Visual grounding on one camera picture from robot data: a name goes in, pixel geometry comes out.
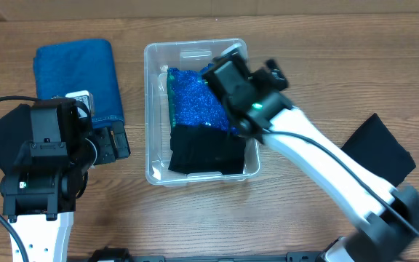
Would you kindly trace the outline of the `blue sequin glitter garment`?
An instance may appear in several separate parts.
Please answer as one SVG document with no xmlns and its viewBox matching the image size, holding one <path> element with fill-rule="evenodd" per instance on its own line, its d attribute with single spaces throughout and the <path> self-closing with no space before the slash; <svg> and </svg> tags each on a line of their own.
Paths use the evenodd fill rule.
<svg viewBox="0 0 419 262">
<path fill-rule="evenodd" d="M 178 125 L 210 127 L 238 135 L 238 130 L 229 123 L 221 102 L 208 87 L 202 75 L 213 63 L 200 71 L 167 70 L 167 97 L 171 127 Z"/>
</svg>

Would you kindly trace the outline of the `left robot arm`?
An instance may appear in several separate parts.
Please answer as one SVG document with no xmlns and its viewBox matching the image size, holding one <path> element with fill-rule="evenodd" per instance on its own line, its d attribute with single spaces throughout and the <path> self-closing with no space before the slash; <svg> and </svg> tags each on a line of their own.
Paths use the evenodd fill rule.
<svg viewBox="0 0 419 262">
<path fill-rule="evenodd" d="M 89 168 L 129 156 L 124 124 L 94 130 L 91 111 L 73 98 L 29 107 L 31 136 L 1 184 L 14 261 L 66 261 Z"/>
</svg>

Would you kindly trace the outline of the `folded blue denim jeans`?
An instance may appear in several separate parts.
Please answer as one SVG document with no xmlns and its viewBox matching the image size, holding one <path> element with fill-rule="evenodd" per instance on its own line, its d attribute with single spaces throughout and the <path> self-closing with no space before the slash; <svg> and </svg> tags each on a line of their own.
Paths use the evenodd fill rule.
<svg viewBox="0 0 419 262">
<path fill-rule="evenodd" d="M 85 39 L 40 47 L 33 59 L 36 95 L 47 100 L 88 91 L 95 107 L 92 126 L 124 122 L 111 43 Z"/>
</svg>

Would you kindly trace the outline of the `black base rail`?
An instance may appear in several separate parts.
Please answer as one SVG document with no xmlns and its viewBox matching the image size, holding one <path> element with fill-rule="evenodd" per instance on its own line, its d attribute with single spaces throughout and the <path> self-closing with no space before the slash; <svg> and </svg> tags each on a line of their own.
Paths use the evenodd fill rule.
<svg viewBox="0 0 419 262">
<path fill-rule="evenodd" d="M 194 256 L 170 258 L 163 255 L 133 256 L 127 248 L 105 247 L 89 258 L 69 258 L 67 262 L 316 262 L 321 251 L 296 251 L 286 255 Z"/>
</svg>

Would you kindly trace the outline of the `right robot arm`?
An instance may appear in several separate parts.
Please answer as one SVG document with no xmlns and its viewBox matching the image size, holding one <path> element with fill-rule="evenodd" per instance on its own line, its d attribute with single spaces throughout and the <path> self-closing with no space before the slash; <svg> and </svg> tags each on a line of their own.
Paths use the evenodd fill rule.
<svg viewBox="0 0 419 262">
<path fill-rule="evenodd" d="M 288 81 L 275 60 L 250 71 L 234 49 L 213 60 L 203 78 L 239 134 L 297 165 L 343 211 L 356 232 L 340 237 L 318 261 L 396 261 L 419 237 L 419 195 L 398 190 L 345 154 L 281 91 Z"/>
</svg>

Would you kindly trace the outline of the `black cloth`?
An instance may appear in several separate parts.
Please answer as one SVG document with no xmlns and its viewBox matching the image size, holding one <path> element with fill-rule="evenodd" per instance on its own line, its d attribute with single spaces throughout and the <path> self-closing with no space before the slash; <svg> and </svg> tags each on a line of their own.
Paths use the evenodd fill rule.
<svg viewBox="0 0 419 262">
<path fill-rule="evenodd" d="M 178 124 L 171 131 L 169 170 L 187 175 L 239 174 L 244 169 L 245 146 L 245 139 L 223 130 Z"/>
<path fill-rule="evenodd" d="M 0 118 L 0 169 L 11 172 L 20 147 L 32 139 L 31 107 L 20 104 Z"/>
<path fill-rule="evenodd" d="M 416 168 L 410 152 L 399 144 L 377 114 L 370 116 L 341 149 L 393 186 L 402 183 Z"/>
</svg>

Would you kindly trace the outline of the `clear plastic storage bin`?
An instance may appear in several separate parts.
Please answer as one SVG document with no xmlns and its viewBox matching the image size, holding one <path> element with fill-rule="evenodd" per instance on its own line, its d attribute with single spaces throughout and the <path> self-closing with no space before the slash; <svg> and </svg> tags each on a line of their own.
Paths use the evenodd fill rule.
<svg viewBox="0 0 419 262">
<path fill-rule="evenodd" d="M 244 169 L 241 173 L 197 172 L 184 175 L 169 170 L 171 124 L 167 94 L 167 70 L 200 71 L 228 48 L 236 45 L 248 57 L 243 39 L 157 42 L 144 50 L 145 79 L 145 178 L 155 186 L 186 186 L 215 180 L 242 181 L 260 174 L 260 150 L 254 139 L 246 142 Z"/>
</svg>

